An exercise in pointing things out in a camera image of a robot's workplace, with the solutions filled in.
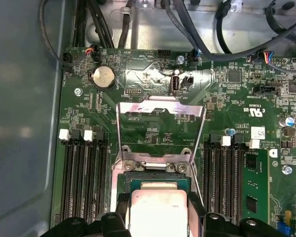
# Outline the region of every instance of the blue component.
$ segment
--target blue component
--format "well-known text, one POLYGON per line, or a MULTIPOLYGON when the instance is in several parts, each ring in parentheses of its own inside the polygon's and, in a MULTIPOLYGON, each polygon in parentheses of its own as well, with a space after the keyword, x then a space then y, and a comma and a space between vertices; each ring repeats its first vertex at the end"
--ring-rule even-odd
POLYGON ((284 222, 277 223, 277 230, 287 236, 291 236, 291 227, 287 226, 284 222))
POLYGON ((232 137, 233 135, 236 134, 236 130, 233 129, 233 128, 226 128, 225 129, 225 134, 232 137))

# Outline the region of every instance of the usb port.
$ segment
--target usb port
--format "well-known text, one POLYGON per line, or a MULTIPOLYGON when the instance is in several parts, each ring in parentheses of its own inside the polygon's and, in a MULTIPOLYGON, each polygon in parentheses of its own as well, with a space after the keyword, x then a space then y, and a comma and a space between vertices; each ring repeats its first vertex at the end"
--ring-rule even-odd
POLYGON ((178 91, 180 88, 180 78, 176 75, 171 77, 171 91, 178 91))

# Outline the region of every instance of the metal plate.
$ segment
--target metal plate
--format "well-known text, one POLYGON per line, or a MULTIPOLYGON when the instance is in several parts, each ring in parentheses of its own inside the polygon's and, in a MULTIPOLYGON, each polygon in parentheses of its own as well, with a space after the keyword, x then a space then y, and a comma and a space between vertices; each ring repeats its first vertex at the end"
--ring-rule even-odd
POLYGON ((182 190, 135 190, 130 208, 132 237, 187 235, 187 196, 182 190))
MULTIPOLYGON (((216 21, 214 19, 220 0, 202 0, 199 6, 192 6, 186 1, 194 24, 211 52, 222 53, 216 37, 216 21)), ((245 0, 242 1, 241 13, 238 9, 230 12, 223 20, 223 35, 227 45, 232 52, 239 52, 270 40, 276 36, 268 26, 264 8, 269 5, 270 0, 245 0)), ((285 27, 296 22, 295 7, 289 11, 281 10, 287 0, 277 0, 276 19, 285 27)), ((102 6, 103 14, 112 28, 113 42, 117 46, 122 27, 121 7, 126 2, 107 2, 102 6)), ((160 1, 156 1, 154 7, 132 8, 132 20, 127 38, 126 48, 133 49, 171 49, 191 50, 192 47, 185 37, 174 27, 164 9, 160 7, 160 1)), ((92 41, 99 42, 91 16, 87 17, 86 45, 92 41)), ((296 55, 295 46, 287 39, 276 44, 270 50, 275 51, 278 56, 296 55)))

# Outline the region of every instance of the logo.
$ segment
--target logo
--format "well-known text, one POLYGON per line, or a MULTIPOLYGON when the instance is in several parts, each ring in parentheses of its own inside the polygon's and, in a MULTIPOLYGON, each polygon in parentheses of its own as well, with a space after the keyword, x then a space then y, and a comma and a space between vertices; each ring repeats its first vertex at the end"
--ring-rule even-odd
POLYGON ((265 112, 265 109, 259 109, 259 108, 244 108, 243 112, 250 112, 251 117, 263 117, 263 113, 265 112))

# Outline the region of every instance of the screw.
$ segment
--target screw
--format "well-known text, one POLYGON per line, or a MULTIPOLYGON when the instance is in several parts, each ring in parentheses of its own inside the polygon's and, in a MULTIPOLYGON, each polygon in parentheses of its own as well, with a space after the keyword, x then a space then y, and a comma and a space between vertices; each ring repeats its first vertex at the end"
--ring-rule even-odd
POLYGON ((256 226, 257 225, 256 222, 253 221, 253 220, 248 220, 247 224, 250 225, 250 226, 256 226))
POLYGON ((142 5, 143 5, 143 7, 147 7, 147 5, 148 5, 148 0, 142 0, 142 5))
POLYGON ((232 4, 230 7, 230 11, 231 12, 235 12, 237 10, 237 5, 236 4, 232 4))
POLYGON ((283 174, 291 174, 293 172, 293 169, 288 165, 284 165, 282 172, 283 174))
POLYGON ((214 219, 214 220, 218 220, 218 215, 216 215, 216 214, 211 214, 210 215, 210 218, 212 218, 212 219, 214 219))
POLYGON ((81 96, 82 95, 82 89, 81 88, 74 89, 74 95, 75 96, 81 96))
POLYGON ((179 164, 179 165, 178 165, 178 172, 179 172, 179 173, 184 173, 184 172, 186 172, 186 169, 187 169, 187 167, 186 167, 185 164, 179 164))
POLYGON ((183 55, 179 55, 177 57, 177 64, 183 64, 185 62, 185 57, 183 55))
POLYGON ((129 170, 129 171, 134 169, 133 163, 131 163, 131 162, 126 162, 124 164, 124 167, 126 170, 129 170))

